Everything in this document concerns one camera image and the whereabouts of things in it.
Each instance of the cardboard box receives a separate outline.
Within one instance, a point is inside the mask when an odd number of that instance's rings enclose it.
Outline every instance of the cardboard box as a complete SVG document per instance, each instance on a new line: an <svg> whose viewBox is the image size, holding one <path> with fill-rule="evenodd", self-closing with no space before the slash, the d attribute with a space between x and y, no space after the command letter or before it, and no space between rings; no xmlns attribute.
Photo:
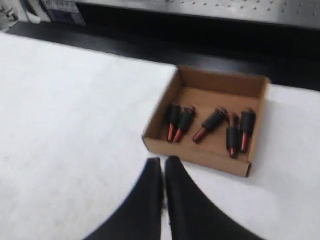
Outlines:
<svg viewBox="0 0 320 240"><path fill-rule="evenodd" d="M142 140L153 153L177 155L184 161L247 177L254 159L269 82L264 76L221 74L179 66L147 123ZM192 105L196 108L194 122L180 143L166 141L168 123L165 113L172 102L178 102L182 107ZM201 123L219 106L236 112L239 117L245 108L256 112L248 152L239 154L237 159L230 158L226 149L227 122L209 133L199 144L192 141Z"/></svg>

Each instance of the red metal tip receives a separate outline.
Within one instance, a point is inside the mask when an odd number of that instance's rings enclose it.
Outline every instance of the red metal tip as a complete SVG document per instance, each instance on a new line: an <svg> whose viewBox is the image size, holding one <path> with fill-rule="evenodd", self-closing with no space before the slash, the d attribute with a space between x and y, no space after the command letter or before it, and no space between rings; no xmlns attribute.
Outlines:
<svg viewBox="0 0 320 240"><path fill-rule="evenodd" d="M176 134L174 136L174 139L173 139L173 142L174 143L179 143L181 141L181 137L182 137L182 131L181 129L179 128L177 131L176 131Z"/></svg>
<svg viewBox="0 0 320 240"><path fill-rule="evenodd" d="M233 159L236 158L237 152L236 152L236 149L234 147L230 148L229 155L230 155L230 158L233 158Z"/></svg>
<svg viewBox="0 0 320 240"><path fill-rule="evenodd" d="M197 144L199 143L206 135L207 129L202 127L192 138L192 140Z"/></svg>
<svg viewBox="0 0 320 240"><path fill-rule="evenodd" d="M241 141L241 152L246 152L248 146L248 135L244 132L242 134L242 141Z"/></svg>
<svg viewBox="0 0 320 240"><path fill-rule="evenodd" d="M167 137L167 141L168 142L172 142L173 137L174 137L174 130L175 130L175 126L173 123L169 124L169 131L168 131L168 137Z"/></svg>

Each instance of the label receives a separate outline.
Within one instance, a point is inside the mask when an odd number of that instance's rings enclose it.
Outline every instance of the label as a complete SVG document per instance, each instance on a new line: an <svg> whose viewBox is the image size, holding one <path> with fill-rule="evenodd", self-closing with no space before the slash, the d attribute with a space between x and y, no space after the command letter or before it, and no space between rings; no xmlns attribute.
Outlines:
<svg viewBox="0 0 320 240"><path fill-rule="evenodd" d="M41 0L53 22L85 25L75 2L63 0Z"/></svg>

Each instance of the open cardboard tray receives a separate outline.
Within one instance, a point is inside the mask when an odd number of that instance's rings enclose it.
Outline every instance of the open cardboard tray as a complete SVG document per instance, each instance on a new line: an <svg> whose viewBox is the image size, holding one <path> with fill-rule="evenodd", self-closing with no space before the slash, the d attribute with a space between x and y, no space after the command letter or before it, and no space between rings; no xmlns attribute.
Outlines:
<svg viewBox="0 0 320 240"><path fill-rule="evenodd" d="M142 140L153 153L177 155L191 163L247 177L254 159L269 82L265 76L221 74L179 66L147 123ZM182 107L192 105L196 109L195 119L180 143L166 141L168 123L165 114L172 102L178 102ZM226 121L199 144L192 141L201 123L219 106L236 112L239 117L245 108L256 113L248 151L240 153L237 159L230 158L226 149Z"/></svg>

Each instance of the white object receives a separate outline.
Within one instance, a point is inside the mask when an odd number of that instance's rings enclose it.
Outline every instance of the white object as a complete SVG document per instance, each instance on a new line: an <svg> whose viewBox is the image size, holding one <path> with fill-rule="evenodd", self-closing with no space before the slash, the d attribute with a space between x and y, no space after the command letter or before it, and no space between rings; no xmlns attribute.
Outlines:
<svg viewBox="0 0 320 240"><path fill-rule="evenodd" d="M81 240L151 155L141 133L175 67L5 33L0 42L0 239ZM261 237L318 240L319 103L318 92L271 86L249 178L184 165Z"/></svg>

